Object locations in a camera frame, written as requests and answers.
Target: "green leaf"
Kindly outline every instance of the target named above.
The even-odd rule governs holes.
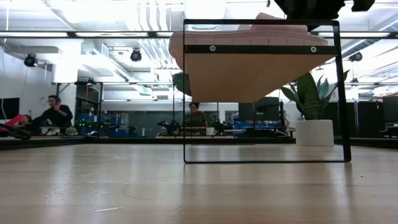
[[[350,70],[347,70],[347,71],[345,71],[344,72],[344,81],[347,79],[347,75],[348,75],[348,72],[349,72]],[[329,94],[327,94],[323,99],[322,99],[322,101],[323,101],[323,107],[326,107],[326,105],[329,103],[329,100],[330,100],[330,97],[331,97],[331,95],[333,94],[333,92],[337,89],[337,87],[338,87],[338,85],[337,85],[337,83],[333,86],[333,88],[331,89],[331,91],[329,92]]]
[[[297,92],[295,91],[295,88],[293,85],[289,84],[292,87],[293,92],[295,92],[295,94],[293,94],[292,90],[286,88],[286,87],[281,87],[280,89],[282,90],[282,93],[284,93],[284,95],[289,99],[292,100],[294,102],[296,102],[296,107],[297,109],[300,111],[300,113],[303,113],[303,108],[304,105],[302,103],[299,102],[299,98],[297,96]]]
[[[318,83],[317,83],[317,89],[319,91],[319,87],[321,86],[321,79],[325,74],[323,74],[319,79],[318,79]]]
[[[344,73],[343,73],[343,76],[344,76],[344,81],[347,79],[347,75],[348,75],[348,72],[349,72],[350,70],[347,70],[347,71],[345,71]]]
[[[294,96],[298,99],[299,95],[297,94],[296,88],[294,88],[294,86],[292,84],[290,84],[290,83],[289,83],[289,85],[290,85],[292,91],[294,92]]]
[[[325,81],[320,85],[319,89],[319,99],[323,100],[324,97],[328,94],[329,92],[329,82],[328,79],[326,78]]]
[[[300,103],[305,104],[305,93],[309,88],[314,88],[318,94],[317,85],[315,84],[312,74],[307,72],[297,79],[297,93]]]
[[[288,89],[288,88],[286,88],[286,87],[281,87],[280,90],[282,90],[282,93],[284,93],[284,95],[285,95],[288,99],[290,99],[290,100],[292,100],[292,101],[294,101],[294,102],[298,102],[298,101],[299,101],[299,99],[296,98],[296,96],[294,95],[294,93],[292,92],[292,90],[290,90],[290,89]]]
[[[189,75],[188,74],[184,74],[183,72],[179,72],[173,75],[173,85],[175,85],[175,88],[180,91],[183,92],[183,90],[185,90],[185,94],[187,94],[188,96],[192,96],[191,93],[191,85],[190,85],[190,81],[189,81]]]
[[[305,92],[304,117],[306,120],[320,119],[323,116],[323,102],[317,88],[312,86]]]

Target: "person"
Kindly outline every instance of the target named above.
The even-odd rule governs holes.
[[[17,125],[15,125],[15,128],[29,129],[27,127],[30,126],[31,123],[32,123],[32,118],[29,115],[24,114],[22,115],[22,120],[18,122]]]
[[[34,123],[42,123],[49,119],[54,126],[69,128],[72,126],[72,112],[67,105],[61,105],[61,99],[55,95],[49,96],[50,108],[34,120]]]
[[[186,127],[204,127],[207,128],[207,118],[204,112],[198,111],[199,103],[190,103],[190,112],[185,115]]]

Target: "wooden floor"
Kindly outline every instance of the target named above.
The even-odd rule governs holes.
[[[250,157],[265,153],[279,158],[275,145],[247,149]],[[340,149],[325,151],[325,156],[335,155],[335,150]],[[219,150],[220,157],[228,157],[227,151]],[[280,151],[289,158],[321,154],[295,146]],[[234,157],[245,154],[232,152]],[[398,151],[354,147],[353,161],[347,164],[196,165],[184,165],[182,147],[172,145],[0,151],[0,220],[398,223]]]

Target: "computer monitor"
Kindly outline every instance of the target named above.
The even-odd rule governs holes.
[[[278,97],[264,97],[255,103],[239,103],[239,120],[253,121],[254,111],[256,121],[280,121]]]
[[[398,123],[398,96],[383,97],[384,122]]]
[[[19,98],[5,98],[0,99],[0,105],[2,105],[2,109],[0,107],[0,119],[12,119],[19,115]]]

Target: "fluorescent light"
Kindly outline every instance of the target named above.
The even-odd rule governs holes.
[[[333,37],[333,32],[319,32],[320,37]],[[340,37],[344,38],[358,38],[358,37],[387,37],[389,32],[340,32]]]
[[[103,83],[104,85],[130,85],[128,82]]]
[[[0,32],[1,37],[68,37],[66,32]]]
[[[78,37],[148,37],[147,32],[77,32]]]
[[[127,100],[103,100],[103,101],[107,101],[107,102],[123,102],[123,101],[127,101]]]
[[[131,82],[130,85],[173,85],[172,82]]]
[[[158,37],[171,37],[173,32],[157,32]]]

